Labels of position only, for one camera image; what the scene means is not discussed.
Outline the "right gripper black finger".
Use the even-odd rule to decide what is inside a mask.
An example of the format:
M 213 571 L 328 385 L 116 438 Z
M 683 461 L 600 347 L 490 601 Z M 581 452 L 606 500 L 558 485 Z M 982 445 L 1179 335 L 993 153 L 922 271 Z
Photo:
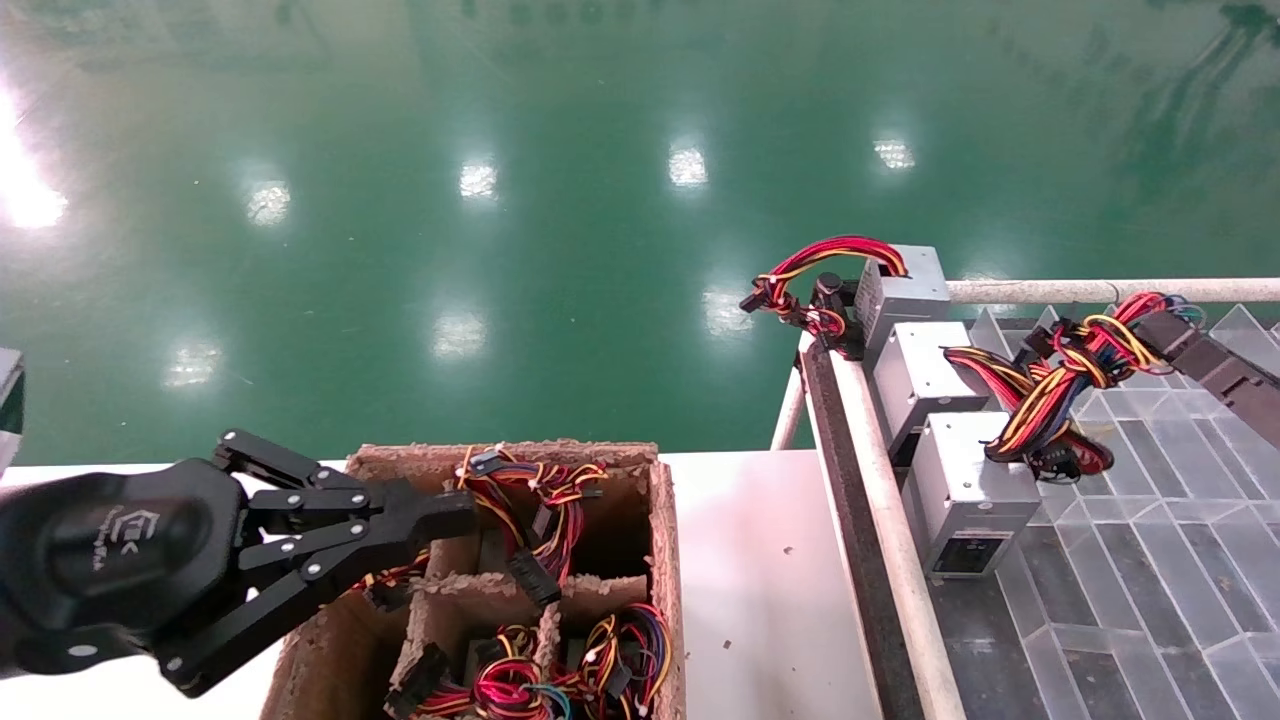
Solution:
M 1142 325 L 1140 342 L 1162 363 L 1207 389 L 1275 448 L 1277 377 L 1193 325 Z
M 1276 413 L 1277 378 L 1172 313 L 1149 315 L 1149 350 L 1234 413 Z

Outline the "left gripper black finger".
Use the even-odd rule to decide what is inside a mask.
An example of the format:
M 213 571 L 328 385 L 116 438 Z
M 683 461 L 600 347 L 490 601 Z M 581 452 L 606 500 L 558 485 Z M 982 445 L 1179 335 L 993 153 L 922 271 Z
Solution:
M 406 478 L 366 483 L 247 430 L 224 432 L 212 462 L 271 487 L 248 500 L 250 518 L 264 530 L 316 530 L 378 518 L 407 527 L 429 518 L 435 529 L 475 525 L 474 500 L 465 491 L 424 493 Z

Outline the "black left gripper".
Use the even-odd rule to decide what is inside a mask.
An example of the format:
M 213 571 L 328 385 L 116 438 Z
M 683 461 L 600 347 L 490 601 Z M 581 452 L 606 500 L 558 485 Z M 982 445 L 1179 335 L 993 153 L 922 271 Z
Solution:
M 58 675 L 152 653 L 198 698 L 366 575 L 468 534 L 476 512 L 375 512 L 302 534 L 300 564 L 210 625 L 166 637 L 233 596 L 242 484 L 210 461 L 96 471 L 3 492 L 3 674 Z

